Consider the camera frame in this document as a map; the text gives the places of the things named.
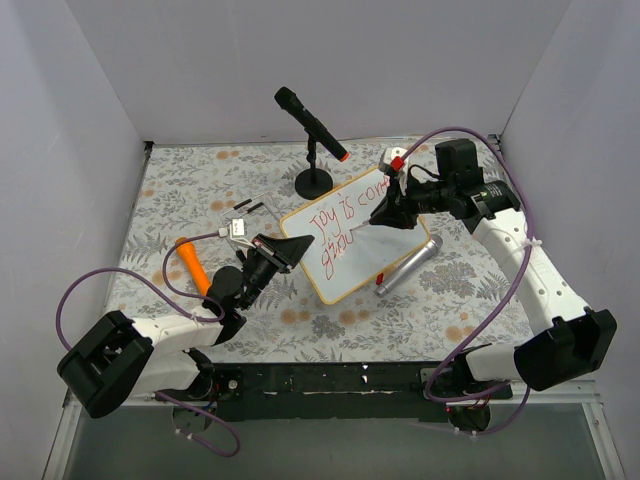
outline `patterned table surface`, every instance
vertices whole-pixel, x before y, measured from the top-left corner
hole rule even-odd
[[[349,143],[350,159],[339,163],[323,148],[318,165],[339,184],[376,165],[382,149],[407,148],[405,141]],[[487,178],[500,174],[482,144],[478,157]],[[433,143],[420,147],[412,162],[435,169]],[[167,294],[161,265],[167,249],[181,236],[217,230],[220,214],[257,193],[271,192],[275,213],[283,216],[305,200],[293,180],[307,168],[305,146],[273,144],[229,147],[156,147],[153,149],[120,266],[150,278]],[[278,236],[278,223],[256,210],[264,233]],[[216,362],[407,361],[439,360],[468,335],[496,305],[508,282],[487,252],[448,214],[426,215],[444,246],[404,284],[386,297],[367,285],[335,305],[324,305],[302,268],[277,275],[254,306],[244,312],[245,327],[207,354]],[[225,240],[196,244],[205,270],[239,266]],[[179,258],[169,274],[177,288],[195,293]],[[197,300],[173,296],[189,309]],[[135,279],[119,275],[108,308],[128,316],[161,316],[170,307]],[[480,342],[519,343],[531,335],[520,304],[512,300],[479,337]]]

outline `black microphone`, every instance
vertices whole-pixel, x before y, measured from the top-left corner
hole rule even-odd
[[[327,131],[327,128],[320,123],[320,120],[304,108],[304,105],[298,100],[295,93],[287,87],[282,87],[278,90],[274,98],[276,102],[278,102],[278,105],[280,105],[280,108],[286,110],[289,115],[298,120],[307,133],[324,145],[324,148],[326,148],[331,155],[341,162],[349,158],[349,152]]]

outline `orange brush handle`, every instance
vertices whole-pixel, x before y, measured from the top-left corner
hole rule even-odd
[[[176,243],[184,242],[185,240],[186,238],[182,237],[176,240]],[[180,245],[176,248],[176,251],[189,269],[189,273],[191,273],[191,277],[196,283],[200,295],[206,295],[211,286],[211,282],[209,278],[207,278],[207,274],[204,273],[202,265],[200,265],[200,260],[198,260],[198,255],[196,255],[196,247],[193,246],[193,243],[188,242]]]

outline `whiteboard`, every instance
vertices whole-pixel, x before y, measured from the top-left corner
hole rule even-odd
[[[422,218],[413,230],[368,225],[349,231],[369,219],[388,182],[389,177],[374,167],[280,221],[286,237],[315,237],[300,264],[327,305],[339,302],[429,241]]]

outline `white backdrop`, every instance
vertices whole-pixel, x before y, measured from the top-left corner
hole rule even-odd
[[[300,140],[506,125],[569,0],[67,0],[145,140]]]
[[[66,387],[58,300],[117,261],[142,167],[140,137],[63,0],[0,0],[0,478],[42,477]],[[74,343],[107,278],[71,297]]]
[[[640,4],[573,0],[505,131],[552,260],[618,332],[596,378],[627,478],[640,478]]]

